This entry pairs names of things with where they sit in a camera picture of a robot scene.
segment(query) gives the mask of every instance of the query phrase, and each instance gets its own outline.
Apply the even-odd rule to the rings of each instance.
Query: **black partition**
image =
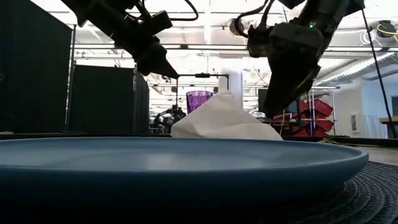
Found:
[[[133,76],[131,68],[77,65],[69,131],[133,133]]]
[[[29,0],[0,1],[0,131],[64,130],[71,35]]]
[[[134,134],[149,132],[149,88],[144,77],[135,69],[134,76]]]

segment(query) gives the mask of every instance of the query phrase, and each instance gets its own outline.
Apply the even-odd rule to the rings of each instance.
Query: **cable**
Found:
[[[371,40],[371,39],[372,39],[372,37],[371,37],[371,32],[370,32],[370,30],[369,30],[368,21],[366,20],[365,12],[364,12],[363,9],[362,9],[362,16],[363,16],[363,21],[364,21],[364,23],[365,23],[366,30],[367,30],[367,32],[368,32],[369,39]],[[373,53],[373,58],[374,58],[374,64],[375,64],[376,70],[377,70],[377,75],[379,76],[380,87],[381,87],[381,91],[382,91],[382,93],[383,93],[384,105],[386,106],[386,111],[387,111],[387,115],[388,115],[388,120],[389,120],[390,125],[391,125],[392,127],[394,127],[394,123],[392,122],[392,118],[391,118],[391,114],[390,114],[390,109],[388,108],[388,101],[387,101],[387,96],[386,96],[386,90],[384,89],[384,84],[383,84],[383,80],[382,80],[381,73],[380,73],[380,68],[379,68],[379,62],[377,61],[377,57],[376,57],[376,51],[374,50],[373,42],[370,41],[370,44],[371,44],[371,48],[372,48],[372,53]],[[396,133],[395,128],[392,128],[392,135],[393,135],[394,139],[397,139],[397,133]]]
[[[282,131],[284,129],[284,123],[285,123],[285,110],[284,110],[284,117],[282,118],[282,125],[280,126],[280,132],[279,135],[282,135]]]
[[[248,12],[244,12],[244,13],[240,14],[240,15],[235,19],[234,26],[235,26],[237,32],[239,33],[239,35],[241,35],[241,36],[243,36],[243,37],[246,37],[246,38],[249,37],[247,34],[245,34],[245,33],[243,32],[243,30],[241,30],[241,27],[239,26],[239,22],[240,22],[241,19],[242,19],[243,17],[245,17],[245,16],[250,16],[250,15],[254,15],[254,14],[257,14],[257,13],[261,12],[261,11],[265,8],[265,6],[267,5],[267,2],[268,2],[268,0],[265,0],[265,1],[264,1],[264,4],[263,4],[262,6],[258,7],[258,8],[255,9],[255,10],[251,10],[251,11],[248,11]]]
[[[272,4],[274,3],[275,0],[271,0],[266,8],[266,10],[264,11],[264,14],[261,17],[261,22],[259,26],[263,26],[263,28],[267,28],[267,19],[268,19],[268,13],[271,9]]]
[[[282,7],[284,8],[284,15],[285,15],[286,22],[288,22],[288,20],[287,20],[287,16],[286,16],[286,10],[285,10],[285,6],[282,6]]]
[[[185,2],[193,10],[193,12],[195,13],[195,17],[194,18],[170,18],[171,21],[195,21],[195,20],[197,20],[199,18],[199,13],[198,13],[197,9],[195,8],[195,6],[191,3],[191,1],[190,0],[185,0]]]

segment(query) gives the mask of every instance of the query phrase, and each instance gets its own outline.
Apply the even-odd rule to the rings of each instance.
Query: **blue plate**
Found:
[[[308,142],[1,141],[0,198],[39,207],[247,207],[327,192],[367,162],[367,152]]]

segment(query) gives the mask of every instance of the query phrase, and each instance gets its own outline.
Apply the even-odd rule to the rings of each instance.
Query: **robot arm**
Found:
[[[364,9],[363,0],[308,0],[298,18],[267,27],[266,13],[273,1],[259,26],[248,32],[250,55],[268,57],[272,71],[264,102],[270,118],[311,89],[320,71],[318,61],[342,18]],[[303,0],[280,2],[291,9]]]
[[[143,75],[151,72],[178,78],[166,59],[167,51],[154,36],[172,27],[165,11],[151,16],[140,0],[62,0],[77,16],[78,25],[89,20],[127,50]],[[137,7],[141,17],[133,17],[126,9]]]
[[[77,16],[78,25],[90,20],[96,27],[127,50],[143,75],[151,72],[178,78],[177,72],[166,59],[167,51],[154,36],[172,27],[165,11],[151,16],[141,0],[62,0]],[[261,23],[251,27],[248,50],[252,57],[268,57],[272,71],[265,104],[266,115],[274,115],[286,108],[294,99],[308,92],[318,75],[318,61],[328,47],[342,18],[364,8],[364,0],[308,0],[298,18],[289,23],[267,27],[267,14],[275,0],[270,0]],[[304,0],[279,0],[293,8]],[[254,11],[241,14],[236,20],[259,13],[266,3]],[[126,9],[137,7],[141,17],[133,17]]]

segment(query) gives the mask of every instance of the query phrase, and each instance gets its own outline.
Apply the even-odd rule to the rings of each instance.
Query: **pipe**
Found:
[[[395,74],[398,74],[398,69],[391,70],[390,72],[386,72],[386,73],[382,74],[381,78],[388,77],[390,75],[395,75]],[[366,80],[366,81],[373,81],[373,80],[378,80],[378,79],[379,79],[378,75],[373,76],[371,78],[363,78],[363,80]]]
[[[389,52],[377,57],[377,61],[380,68],[386,67],[392,63],[398,62],[398,53]],[[375,61],[373,58],[366,60],[357,60],[347,66],[336,69],[328,75],[317,81],[317,85],[326,85],[331,82],[347,81],[353,78],[360,77],[361,75],[367,74],[374,71]]]

